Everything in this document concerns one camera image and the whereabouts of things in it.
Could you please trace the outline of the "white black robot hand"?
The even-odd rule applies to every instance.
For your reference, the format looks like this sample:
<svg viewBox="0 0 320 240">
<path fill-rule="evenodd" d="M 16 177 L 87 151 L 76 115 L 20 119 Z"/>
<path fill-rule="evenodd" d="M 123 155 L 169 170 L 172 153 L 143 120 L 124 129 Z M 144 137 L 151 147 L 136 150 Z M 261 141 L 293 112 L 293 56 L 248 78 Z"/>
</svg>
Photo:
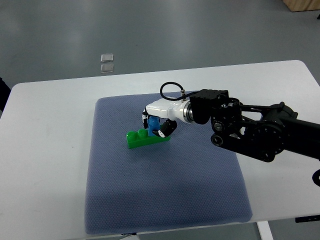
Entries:
<svg viewBox="0 0 320 240">
<path fill-rule="evenodd" d="M 142 122 L 145 129 L 149 128 L 149 119 L 156 117 L 158 122 L 160 119 L 166 119 L 159 129 L 152 129 L 152 134 L 167 138 L 177 128 L 176 120 L 181 120 L 184 123 L 194 123 L 193 112 L 189 100 L 170 101 L 159 99 L 148 104 L 142 112 Z"/>
</svg>

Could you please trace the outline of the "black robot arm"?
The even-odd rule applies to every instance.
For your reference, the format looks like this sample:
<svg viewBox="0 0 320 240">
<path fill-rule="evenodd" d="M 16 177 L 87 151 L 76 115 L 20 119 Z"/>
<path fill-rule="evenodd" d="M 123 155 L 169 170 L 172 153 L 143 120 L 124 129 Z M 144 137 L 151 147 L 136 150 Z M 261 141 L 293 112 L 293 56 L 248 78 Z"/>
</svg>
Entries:
<svg viewBox="0 0 320 240">
<path fill-rule="evenodd" d="M 202 89 L 188 94 L 193 121 L 210 122 L 211 142 L 220 148 L 263 162 L 282 151 L 320 158 L 320 126 L 298 119 L 284 102 L 244 105 L 227 90 Z"/>
</svg>

